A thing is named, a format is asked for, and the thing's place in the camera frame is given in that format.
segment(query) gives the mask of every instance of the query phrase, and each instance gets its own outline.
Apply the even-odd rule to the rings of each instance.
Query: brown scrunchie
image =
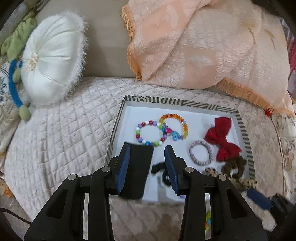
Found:
[[[239,169],[237,174],[233,174],[232,177],[236,179],[240,179],[244,173],[244,166],[247,164],[247,161],[242,158],[242,156],[234,157],[228,160],[225,160],[225,165],[222,167],[222,173],[225,173],[227,177],[230,176],[230,171],[232,169]]]

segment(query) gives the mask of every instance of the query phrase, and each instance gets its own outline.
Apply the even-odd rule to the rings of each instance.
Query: round fluffy pillow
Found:
[[[67,95],[83,70],[85,23],[66,12],[44,19],[29,37],[21,77],[35,104],[52,104]]]

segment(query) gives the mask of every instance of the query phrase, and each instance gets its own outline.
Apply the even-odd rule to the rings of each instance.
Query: black scrunchie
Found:
[[[168,170],[166,168],[165,162],[161,162],[161,163],[158,163],[156,165],[153,165],[152,168],[151,168],[151,173],[152,174],[155,174],[157,172],[160,172],[163,169],[164,169],[164,172],[163,172],[163,183],[170,187],[171,184],[170,184],[170,181],[168,180]]]

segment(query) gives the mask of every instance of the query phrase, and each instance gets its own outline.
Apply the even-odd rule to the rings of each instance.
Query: blue gripper pad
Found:
[[[121,190],[123,189],[124,186],[124,181],[126,179],[126,172],[128,170],[128,163],[131,155],[131,149],[129,146],[126,148],[126,152],[124,154],[119,173],[118,173],[118,183],[117,183],[117,192],[118,194],[121,193]]]
[[[167,146],[165,147],[165,164],[168,170],[168,175],[170,177],[170,184],[172,186],[172,189],[175,191],[175,194],[177,194],[179,191],[178,176]]]
[[[259,207],[263,210],[271,210],[272,204],[271,201],[263,196],[260,192],[256,189],[251,188],[247,191],[247,196],[254,201]]]

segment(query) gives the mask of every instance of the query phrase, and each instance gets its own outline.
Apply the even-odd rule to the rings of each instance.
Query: green stuffed toy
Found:
[[[16,27],[12,35],[2,44],[1,55],[7,54],[9,62],[17,59],[34,28],[37,26],[34,12],[28,13]]]
[[[8,36],[3,42],[1,47],[1,55],[7,54],[8,60],[11,62],[9,68],[9,90],[11,97],[19,108],[20,117],[24,121],[28,121],[31,118],[31,113],[27,106],[21,102],[15,84],[21,79],[21,66],[22,62],[17,67],[17,58],[21,54],[23,48],[26,46],[27,40],[31,35],[34,28],[36,28],[37,22],[35,19],[35,13],[28,13],[20,24],[16,27],[12,35]]]

